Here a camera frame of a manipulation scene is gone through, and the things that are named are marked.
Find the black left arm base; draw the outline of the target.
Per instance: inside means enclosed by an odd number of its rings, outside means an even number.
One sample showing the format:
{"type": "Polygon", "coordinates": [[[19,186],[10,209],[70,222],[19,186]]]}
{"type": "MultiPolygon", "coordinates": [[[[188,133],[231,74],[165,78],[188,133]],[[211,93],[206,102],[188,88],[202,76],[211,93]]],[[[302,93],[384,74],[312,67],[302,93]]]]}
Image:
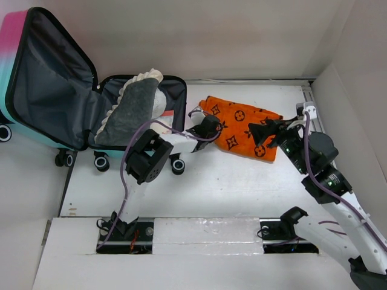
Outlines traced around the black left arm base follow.
{"type": "Polygon", "coordinates": [[[152,254],[154,236],[154,218],[137,218],[130,224],[117,221],[112,233],[109,230],[117,217],[114,211],[108,219],[100,218],[96,222],[99,238],[96,246],[98,254],[152,254]]]}

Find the white drawstring pouch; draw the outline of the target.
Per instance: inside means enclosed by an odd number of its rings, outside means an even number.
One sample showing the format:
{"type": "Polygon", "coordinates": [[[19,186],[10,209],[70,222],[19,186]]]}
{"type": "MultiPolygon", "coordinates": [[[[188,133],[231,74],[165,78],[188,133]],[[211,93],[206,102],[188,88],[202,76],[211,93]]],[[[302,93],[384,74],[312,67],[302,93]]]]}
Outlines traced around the white drawstring pouch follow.
{"type": "Polygon", "coordinates": [[[154,95],[154,105],[152,108],[152,119],[156,119],[163,115],[167,105],[167,100],[165,94],[160,90],[156,89],[155,95],[154,95]]]}

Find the grey cream frilled cushion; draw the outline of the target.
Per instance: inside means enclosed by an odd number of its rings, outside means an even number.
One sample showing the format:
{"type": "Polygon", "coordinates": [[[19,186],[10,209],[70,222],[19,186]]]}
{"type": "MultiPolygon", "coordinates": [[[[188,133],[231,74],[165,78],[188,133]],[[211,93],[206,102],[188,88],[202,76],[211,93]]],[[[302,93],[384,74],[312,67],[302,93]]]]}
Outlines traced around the grey cream frilled cushion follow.
{"type": "Polygon", "coordinates": [[[102,120],[94,142],[106,147],[127,146],[136,130],[152,119],[154,95],[162,80],[163,74],[156,69],[129,79],[102,120]]]}

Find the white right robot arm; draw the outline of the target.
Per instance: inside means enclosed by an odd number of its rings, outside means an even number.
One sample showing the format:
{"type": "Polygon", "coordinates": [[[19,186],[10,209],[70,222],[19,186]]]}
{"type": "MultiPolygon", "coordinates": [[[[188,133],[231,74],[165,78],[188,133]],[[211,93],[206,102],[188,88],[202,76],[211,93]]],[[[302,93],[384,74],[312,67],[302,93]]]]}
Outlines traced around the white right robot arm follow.
{"type": "Polygon", "coordinates": [[[359,289],[386,289],[386,238],[359,204],[352,186],[332,162],[338,155],[332,139],[309,131],[309,119],[267,120],[249,124],[258,147],[268,142],[280,148],[297,171],[306,192],[341,227],[344,237],[314,222],[299,207],[283,213],[276,229],[262,232],[265,240],[303,239],[339,263],[359,289]]]}

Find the orange patterned towel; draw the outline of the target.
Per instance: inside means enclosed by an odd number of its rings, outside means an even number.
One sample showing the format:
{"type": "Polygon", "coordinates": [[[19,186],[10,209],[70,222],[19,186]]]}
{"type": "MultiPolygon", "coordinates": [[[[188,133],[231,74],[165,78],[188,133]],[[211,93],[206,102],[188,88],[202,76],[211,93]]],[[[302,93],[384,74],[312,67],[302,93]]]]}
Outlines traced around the orange patterned towel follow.
{"type": "Polygon", "coordinates": [[[221,135],[215,140],[215,144],[221,150],[270,163],[275,161],[277,149],[268,147],[272,137],[268,138],[264,144],[257,146],[248,125],[250,123],[265,124],[268,119],[281,120],[283,116],[263,108],[235,103],[214,96],[201,100],[199,107],[220,120],[217,129],[221,131],[221,135]]]}

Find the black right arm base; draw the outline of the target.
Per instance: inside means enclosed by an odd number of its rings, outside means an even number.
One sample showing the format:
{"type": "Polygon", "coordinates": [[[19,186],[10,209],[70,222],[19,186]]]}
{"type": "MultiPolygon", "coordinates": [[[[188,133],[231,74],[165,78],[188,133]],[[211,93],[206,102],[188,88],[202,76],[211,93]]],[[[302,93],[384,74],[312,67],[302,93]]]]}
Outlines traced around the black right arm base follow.
{"type": "Polygon", "coordinates": [[[293,207],[280,217],[263,218],[256,235],[262,240],[264,254],[319,254],[317,246],[298,237],[294,225],[308,216],[299,207],[293,207]]]}

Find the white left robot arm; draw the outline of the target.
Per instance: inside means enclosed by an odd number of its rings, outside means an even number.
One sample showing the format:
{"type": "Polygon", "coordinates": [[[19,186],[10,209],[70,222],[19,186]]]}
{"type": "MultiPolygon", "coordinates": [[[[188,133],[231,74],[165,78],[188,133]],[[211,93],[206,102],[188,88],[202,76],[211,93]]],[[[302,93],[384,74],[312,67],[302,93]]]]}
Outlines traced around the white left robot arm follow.
{"type": "Polygon", "coordinates": [[[180,175],[185,163],[182,153],[196,153],[220,136],[220,120],[203,114],[190,129],[172,134],[158,134],[150,128],[157,120],[142,125],[130,140],[120,164],[120,179],[124,198],[117,212],[111,215],[106,240],[110,236],[129,239],[135,234],[139,213],[138,205],[146,185],[154,181],[165,164],[171,162],[172,172],[180,175]]]}

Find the red-top clear zip bag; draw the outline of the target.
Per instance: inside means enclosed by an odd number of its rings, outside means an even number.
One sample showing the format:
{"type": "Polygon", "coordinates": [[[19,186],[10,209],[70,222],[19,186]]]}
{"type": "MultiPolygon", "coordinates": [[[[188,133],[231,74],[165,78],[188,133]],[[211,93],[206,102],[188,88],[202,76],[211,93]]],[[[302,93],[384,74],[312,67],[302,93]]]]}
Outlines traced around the red-top clear zip bag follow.
{"type": "Polygon", "coordinates": [[[158,134],[171,134],[170,128],[173,126],[174,111],[164,111],[162,115],[157,118],[157,121],[163,123],[168,129],[158,123],[152,123],[151,128],[158,134]]]}

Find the pink teal kids suitcase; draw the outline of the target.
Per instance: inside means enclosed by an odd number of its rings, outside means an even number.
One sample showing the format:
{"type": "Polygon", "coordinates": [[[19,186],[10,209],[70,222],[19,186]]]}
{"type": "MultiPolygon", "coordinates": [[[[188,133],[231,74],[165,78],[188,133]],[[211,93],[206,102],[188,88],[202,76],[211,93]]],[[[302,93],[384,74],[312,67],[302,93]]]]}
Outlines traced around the pink teal kids suitcase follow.
{"type": "Polygon", "coordinates": [[[99,80],[81,47],[55,16],[33,7],[8,13],[1,25],[1,141],[19,132],[58,150],[57,166],[72,166],[73,152],[92,149],[94,165],[109,169],[124,147],[94,141],[129,75],[99,80]]]}

